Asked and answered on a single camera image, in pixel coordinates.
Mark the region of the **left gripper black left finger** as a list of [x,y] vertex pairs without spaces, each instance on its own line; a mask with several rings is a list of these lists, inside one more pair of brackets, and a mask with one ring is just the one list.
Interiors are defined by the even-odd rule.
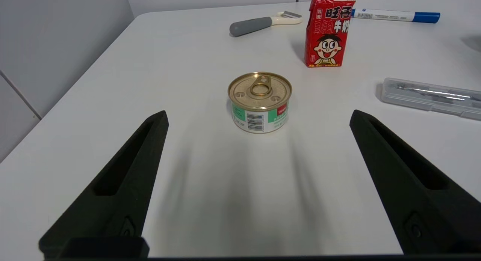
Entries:
[[38,242],[44,259],[142,259],[143,227],[166,140],[165,111],[148,117]]

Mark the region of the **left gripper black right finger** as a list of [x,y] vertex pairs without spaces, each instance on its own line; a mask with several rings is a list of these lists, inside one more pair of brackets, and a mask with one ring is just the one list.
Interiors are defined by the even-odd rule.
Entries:
[[479,256],[481,204],[374,116],[350,128],[404,254]]

